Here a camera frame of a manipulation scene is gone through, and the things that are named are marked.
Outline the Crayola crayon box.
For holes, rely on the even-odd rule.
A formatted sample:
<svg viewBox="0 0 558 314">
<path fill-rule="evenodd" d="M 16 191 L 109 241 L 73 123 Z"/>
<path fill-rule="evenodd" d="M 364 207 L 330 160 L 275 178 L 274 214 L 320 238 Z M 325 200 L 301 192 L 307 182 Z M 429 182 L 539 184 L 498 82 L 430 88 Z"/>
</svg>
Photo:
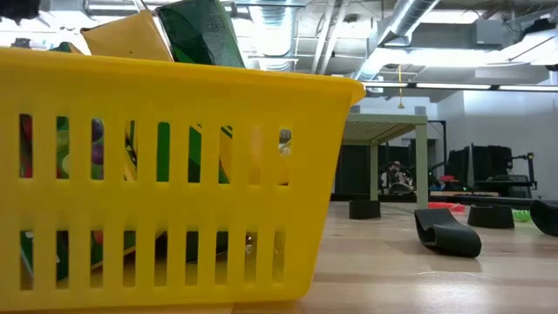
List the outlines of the Crayola crayon box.
<svg viewBox="0 0 558 314">
<path fill-rule="evenodd" d="M 234 26 L 219 0 L 180 0 L 155 13 L 178 63 L 243 68 Z"/>
<path fill-rule="evenodd" d="M 174 61 L 149 10 L 80 33 L 92 55 Z"/>
</svg>

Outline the yellow slotted plastic basket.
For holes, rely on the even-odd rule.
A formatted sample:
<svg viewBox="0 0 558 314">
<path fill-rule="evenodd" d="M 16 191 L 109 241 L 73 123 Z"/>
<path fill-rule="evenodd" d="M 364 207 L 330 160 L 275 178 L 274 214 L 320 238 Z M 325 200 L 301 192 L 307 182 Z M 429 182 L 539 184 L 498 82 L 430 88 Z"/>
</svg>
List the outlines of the yellow slotted plastic basket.
<svg viewBox="0 0 558 314">
<path fill-rule="evenodd" d="M 0 49 L 0 311 L 296 300 L 350 78 Z"/>
</svg>

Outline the small background robot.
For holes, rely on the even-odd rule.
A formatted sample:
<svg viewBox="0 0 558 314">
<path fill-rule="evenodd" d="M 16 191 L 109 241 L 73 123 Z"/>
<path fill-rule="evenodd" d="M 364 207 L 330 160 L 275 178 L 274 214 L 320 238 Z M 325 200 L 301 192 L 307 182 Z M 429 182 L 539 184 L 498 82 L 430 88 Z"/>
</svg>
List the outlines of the small background robot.
<svg viewBox="0 0 558 314">
<path fill-rule="evenodd" d="M 415 191 L 411 172 L 397 160 L 381 167 L 378 185 L 381 195 L 413 195 Z"/>
</svg>

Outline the long ceiling light strip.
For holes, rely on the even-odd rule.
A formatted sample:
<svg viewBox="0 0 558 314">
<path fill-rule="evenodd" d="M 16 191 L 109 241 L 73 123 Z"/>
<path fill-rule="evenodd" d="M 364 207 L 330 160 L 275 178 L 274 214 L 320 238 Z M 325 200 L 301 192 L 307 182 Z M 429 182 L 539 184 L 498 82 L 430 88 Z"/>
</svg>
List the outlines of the long ceiling light strip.
<svg viewBox="0 0 558 314">
<path fill-rule="evenodd" d="M 365 81 L 363 82 L 363 86 L 370 88 L 433 89 L 454 91 L 558 92 L 558 85 L 487 85 L 462 83 Z"/>
</svg>

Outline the grey ventilation unit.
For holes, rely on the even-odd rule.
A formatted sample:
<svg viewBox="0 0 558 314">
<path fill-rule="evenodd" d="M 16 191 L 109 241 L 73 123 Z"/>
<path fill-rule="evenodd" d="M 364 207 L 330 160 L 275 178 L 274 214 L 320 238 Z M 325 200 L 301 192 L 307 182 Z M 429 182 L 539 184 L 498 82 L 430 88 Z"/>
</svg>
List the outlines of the grey ventilation unit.
<svg viewBox="0 0 558 314">
<path fill-rule="evenodd" d="M 514 41 L 514 33 L 499 20 L 470 24 L 420 24 L 412 33 L 411 48 L 499 49 Z"/>
</svg>

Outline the black background robot station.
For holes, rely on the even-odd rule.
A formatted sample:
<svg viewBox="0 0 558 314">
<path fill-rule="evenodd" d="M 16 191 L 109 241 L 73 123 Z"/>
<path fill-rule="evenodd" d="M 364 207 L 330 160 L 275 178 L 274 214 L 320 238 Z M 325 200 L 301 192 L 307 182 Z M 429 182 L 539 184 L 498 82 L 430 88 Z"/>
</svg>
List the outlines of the black background robot station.
<svg viewBox="0 0 558 314">
<path fill-rule="evenodd" d="M 534 153 L 513 155 L 510 147 L 471 144 L 452 150 L 446 160 L 443 190 L 531 198 L 538 189 L 534 177 Z"/>
</svg>

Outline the corrugated flexible ceiling duct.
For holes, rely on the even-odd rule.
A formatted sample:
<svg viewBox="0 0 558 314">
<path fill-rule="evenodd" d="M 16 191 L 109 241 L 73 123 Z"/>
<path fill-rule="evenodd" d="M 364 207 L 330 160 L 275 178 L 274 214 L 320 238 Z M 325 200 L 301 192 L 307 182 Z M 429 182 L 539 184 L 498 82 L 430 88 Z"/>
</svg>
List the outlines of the corrugated flexible ceiling duct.
<svg viewBox="0 0 558 314">
<path fill-rule="evenodd" d="M 293 37 L 296 9 L 288 6 L 289 0 L 265 0 L 269 5 L 249 8 L 255 24 L 256 48 L 263 56 L 260 68 L 271 72 L 291 72 Z"/>
</svg>

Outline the silver spiral ceiling duct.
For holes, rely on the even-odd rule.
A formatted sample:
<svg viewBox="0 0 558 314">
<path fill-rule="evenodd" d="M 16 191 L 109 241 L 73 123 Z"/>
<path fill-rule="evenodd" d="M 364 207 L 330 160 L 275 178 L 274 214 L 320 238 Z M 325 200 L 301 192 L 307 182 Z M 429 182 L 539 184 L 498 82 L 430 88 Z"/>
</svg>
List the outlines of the silver spiral ceiling duct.
<svg viewBox="0 0 558 314">
<path fill-rule="evenodd" d="M 378 22 L 373 29 L 367 41 L 366 58 L 352 77 L 360 81 L 373 80 L 393 59 L 392 51 L 385 46 L 392 42 L 395 46 L 409 46 L 412 33 L 439 2 L 440 0 L 398 0 L 392 14 Z"/>
</svg>

